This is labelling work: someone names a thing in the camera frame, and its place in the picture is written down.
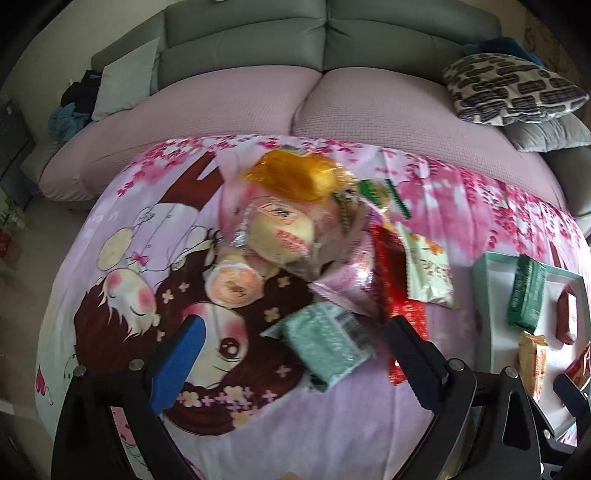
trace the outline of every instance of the screw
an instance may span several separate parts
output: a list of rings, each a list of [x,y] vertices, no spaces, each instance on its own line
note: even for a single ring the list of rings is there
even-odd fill
[[[86,367],[84,365],[78,365],[75,369],[74,369],[74,376],[75,377],[84,377],[86,375]]]
[[[466,368],[466,364],[462,362],[459,358],[452,358],[449,361],[449,366],[452,370],[455,370],[456,372],[461,372],[462,370],[464,370],[464,368]]]
[[[129,362],[129,369],[132,372],[139,372],[140,370],[142,370],[144,367],[144,361],[141,358],[136,358],[135,360],[132,360],[131,362]]]
[[[519,376],[519,373],[517,373],[517,370],[515,370],[515,368],[507,367],[505,368],[505,375],[509,378],[517,378]]]

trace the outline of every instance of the gray pillow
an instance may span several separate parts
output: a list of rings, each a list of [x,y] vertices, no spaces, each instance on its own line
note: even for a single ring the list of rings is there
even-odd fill
[[[572,113],[539,124],[515,122],[503,130],[520,152],[544,153],[591,145],[591,132]]]
[[[121,110],[130,110],[157,88],[158,43],[156,38],[107,65],[100,80],[94,121]]]

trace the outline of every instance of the light green pillow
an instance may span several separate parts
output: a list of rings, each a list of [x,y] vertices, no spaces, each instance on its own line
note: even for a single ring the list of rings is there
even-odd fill
[[[157,91],[159,41],[149,41],[105,67],[92,113],[94,121],[130,110]]]

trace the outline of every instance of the yellow snack bag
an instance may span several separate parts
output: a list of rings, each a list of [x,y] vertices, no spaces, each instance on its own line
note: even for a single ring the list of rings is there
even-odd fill
[[[244,179],[260,183],[273,195],[312,203],[325,203],[334,190],[356,181],[334,160],[289,145],[265,153]]]

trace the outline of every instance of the sofa armrest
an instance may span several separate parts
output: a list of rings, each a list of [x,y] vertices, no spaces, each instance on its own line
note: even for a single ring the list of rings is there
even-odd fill
[[[556,176],[570,213],[579,222],[591,218],[591,149],[567,148],[542,154]]]

